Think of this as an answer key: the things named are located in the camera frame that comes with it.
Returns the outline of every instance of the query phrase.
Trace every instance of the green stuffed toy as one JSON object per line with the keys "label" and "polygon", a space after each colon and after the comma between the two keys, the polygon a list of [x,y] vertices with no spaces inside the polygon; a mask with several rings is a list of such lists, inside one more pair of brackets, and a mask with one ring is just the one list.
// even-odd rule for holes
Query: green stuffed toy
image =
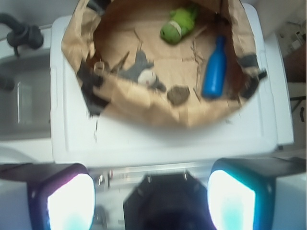
{"label": "green stuffed toy", "polygon": [[180,42],[182,37],[194,29],[198,10],[198,6],[192,4],[187,8],[171,11],[171,20],[162,27],[160,32],[162,39],[173,45]]}

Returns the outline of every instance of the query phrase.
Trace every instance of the gray plush toy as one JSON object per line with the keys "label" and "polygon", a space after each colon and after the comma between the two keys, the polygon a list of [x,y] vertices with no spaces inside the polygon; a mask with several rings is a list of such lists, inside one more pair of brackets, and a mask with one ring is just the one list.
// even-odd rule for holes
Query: gray plush toy
{"label": "gray plush toy", "polygon": [[144,51],[138,50],[135,57],[135,64],[128,70],[119,70],[118,75],[148,88],[158,89],[165,92],[166,87],[159,81],[157,75],[150,69],[153,66],[153,62],[147,61]]}

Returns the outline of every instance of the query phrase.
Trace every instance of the paper bag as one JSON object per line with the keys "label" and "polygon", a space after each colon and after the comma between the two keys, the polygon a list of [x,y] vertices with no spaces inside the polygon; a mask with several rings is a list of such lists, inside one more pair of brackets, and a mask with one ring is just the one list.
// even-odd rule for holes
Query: paper bag
{"label": "paper bag", "polygon": [[[193,0],[199,16],[192,33],[172,46],[160,38],[169,12],[188,0],[114,0],[98,14],[89,0],[80,0],[62,40],[62,51],[74,69],[91,114],[133,119],[153,126],[196,127],[218,121],[244,106],[266,76],[258,67],[254,36],[239,0]],[[216,18],[224,23],[217,25]],[[218,33],[226,37],[227,70],[220,99],[201,97],[207,62]],[[124,69],[138,50],[154,63],[167,90],[187,86],[188,100],[173,106],[166,92],[148,89],[103,70],[124,57]],[[101,72],[94,71],[97,62]]]}

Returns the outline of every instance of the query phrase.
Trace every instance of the brown rock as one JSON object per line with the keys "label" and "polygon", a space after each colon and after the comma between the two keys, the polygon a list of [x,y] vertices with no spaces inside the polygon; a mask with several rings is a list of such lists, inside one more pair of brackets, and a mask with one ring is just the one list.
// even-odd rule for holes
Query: brown rock
{"label": "brown rock", "polygon": [[168,100],[175,106],[181,105],[188,100],[190,90],[188,86],[173,86],[167,92]]}

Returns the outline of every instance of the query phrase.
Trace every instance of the blue bottle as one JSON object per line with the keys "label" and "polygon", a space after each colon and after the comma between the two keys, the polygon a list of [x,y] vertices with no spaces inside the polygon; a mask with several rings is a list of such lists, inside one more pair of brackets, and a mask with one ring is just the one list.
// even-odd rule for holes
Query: blue bottle
{"label": "blue bottle", "polygon": [[225,40],[224,36],[216,38],[216,49],[209,58],[201,92],[205,98],[218,98],[222,96],[226,73]]}

